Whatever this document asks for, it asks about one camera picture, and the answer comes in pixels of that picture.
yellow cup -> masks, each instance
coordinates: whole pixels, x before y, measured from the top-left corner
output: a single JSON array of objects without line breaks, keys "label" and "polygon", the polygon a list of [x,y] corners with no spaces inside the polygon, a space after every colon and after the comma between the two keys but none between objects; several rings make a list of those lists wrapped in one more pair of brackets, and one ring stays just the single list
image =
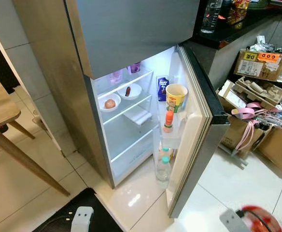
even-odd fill
[{"label": "yellow cup", "polygon": [[180,84],[171,84],[167,86],[166,92],[167,110],[171,110],[175,113],[179,112],[182,109],[188,90]]}]

white bowl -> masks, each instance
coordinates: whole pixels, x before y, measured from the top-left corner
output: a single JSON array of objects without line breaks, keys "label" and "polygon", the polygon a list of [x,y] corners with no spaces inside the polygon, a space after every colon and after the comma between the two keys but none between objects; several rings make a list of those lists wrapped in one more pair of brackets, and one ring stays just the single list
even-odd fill
[{"label": "white bowl", "polygon": [[[110,109],[106,109],[104,107],[104,104],[109,99],[112,99],[113,101],[115,101],[115,107],[110,108]],[[111,94],[109,94],[109,95],[107,95],[103,98],[98,99],[98,103],[99,103],[99,108],[102,112],[112,112],[112,111],[116,110],[117,107],[119,106],[119,104],[121,103],[121,98],[116,93],[111,93]]]},{"label": "white bowl", "polygon": [[[130,94],[128,97],[125,96],[127,87],[130,87]],[[117,93],[121,96],[121,98],[125,100],[135,100],[137,97],[139,97],[141,92],[142,92],[141,86],[135,83],[132,83],[129,86],[121,88],[120,90],[117,91]]]}]

crisper drawer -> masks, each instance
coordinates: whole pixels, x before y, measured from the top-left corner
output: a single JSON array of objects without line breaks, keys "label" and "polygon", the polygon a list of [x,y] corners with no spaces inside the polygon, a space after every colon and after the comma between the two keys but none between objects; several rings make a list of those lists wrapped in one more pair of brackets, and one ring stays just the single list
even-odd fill
[{"label": "crisper drawer", "polygon": [[129,146],[111,162],[115,183],[122,181],[153,152],[153,130]]}]

freezer door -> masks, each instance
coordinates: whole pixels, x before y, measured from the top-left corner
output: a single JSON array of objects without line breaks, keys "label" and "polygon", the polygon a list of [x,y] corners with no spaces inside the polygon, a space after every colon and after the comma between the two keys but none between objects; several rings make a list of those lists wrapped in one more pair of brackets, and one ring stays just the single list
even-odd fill
[{"label": "freezer door", "polygon": [[87,76],[97,79],[193,34],[199,0],[66,0]]},{"label": "freezer door", "polygon": [[195,108],[187,117],[166,189],[171,218],[179,216],[228,128],[227,115],[190,49],[189,42],[179,45],[177,51],[188,79],[189,97]]}]

wooden table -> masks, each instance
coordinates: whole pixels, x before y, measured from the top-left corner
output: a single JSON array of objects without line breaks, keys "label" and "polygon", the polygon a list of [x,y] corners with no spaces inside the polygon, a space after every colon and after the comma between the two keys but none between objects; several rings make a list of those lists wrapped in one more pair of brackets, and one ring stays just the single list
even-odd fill
[{"label": "wooden table", "polygon": [[[19,117],[21,111],[17,108],[16,104],[10,100],[8,93],[0,84],[0,126],[9,123],[11,126],[21,131],[31,139],[35,137],[29,133],[24,127],[18,124],[15,119]],[[35,161],[27,156],[21,149],[19,149],[14,143],[7,139],[0,132],[0,148],[5,150],[16,161],[21,163],[24,167],[29,169],[32,173],[38,176],[40,179],[63,193],[65,196],[69,196],[69,192],[65,190],[56,180],[54,180],[42,167],[40,167]]]}]

